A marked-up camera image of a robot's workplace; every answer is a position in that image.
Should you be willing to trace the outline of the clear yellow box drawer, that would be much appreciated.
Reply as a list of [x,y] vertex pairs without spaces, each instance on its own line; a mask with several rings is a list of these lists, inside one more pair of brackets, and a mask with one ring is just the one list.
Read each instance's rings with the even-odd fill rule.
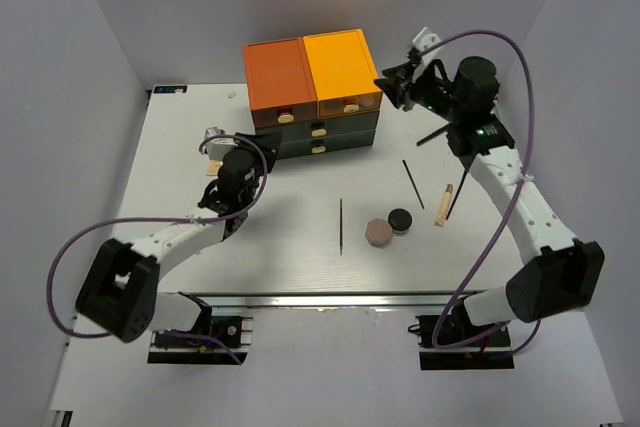
[[381,92],[320,100],[318,117],[332,118],[377,111],[380,108],[381,100]]

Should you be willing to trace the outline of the black lid round jar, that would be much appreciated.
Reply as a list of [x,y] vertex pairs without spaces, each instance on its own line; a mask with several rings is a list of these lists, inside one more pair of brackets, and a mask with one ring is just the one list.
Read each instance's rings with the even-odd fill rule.
[[413,217],[409,211],[403,208],[391,210],[387,217],[387,222],[395,234],[405,234],[413,224]]

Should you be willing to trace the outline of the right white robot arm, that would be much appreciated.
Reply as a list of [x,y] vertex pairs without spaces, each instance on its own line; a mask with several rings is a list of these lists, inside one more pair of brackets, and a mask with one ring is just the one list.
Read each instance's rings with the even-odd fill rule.
[[488,325],[538,321],[587,306],[604,264],[601,246],[582,242],[525,177],[515,141],[493,112],[499,91],[494,64],[463,59],[454,78],[443,63],[416,60],[383,70],[376,85],[396,108],[419,104],[446,120],[440,133],[506,220],[523,263],[503,287],[457,302],[453,337],[472,346]]

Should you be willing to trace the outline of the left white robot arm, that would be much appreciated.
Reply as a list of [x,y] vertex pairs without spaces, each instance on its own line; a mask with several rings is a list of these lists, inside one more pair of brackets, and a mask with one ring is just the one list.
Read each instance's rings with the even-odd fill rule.
[[205,343],[211,308],[193,294],[160,292],[160,280],[240,229],[264,190],[280,144],[278,133],[212,130],[200,149],[222,164],[196,207],[153,234],[104,242],[76,299],[77,312],[125,343],[145,331],[175,331],[188,345]]

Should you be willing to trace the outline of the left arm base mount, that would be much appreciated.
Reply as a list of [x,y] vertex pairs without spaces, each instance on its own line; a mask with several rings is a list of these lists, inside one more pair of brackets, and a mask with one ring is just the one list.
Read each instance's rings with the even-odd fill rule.
[[192,294],[160,293],[148,330],[149,364],[240,366],[251,346],[253,318]]

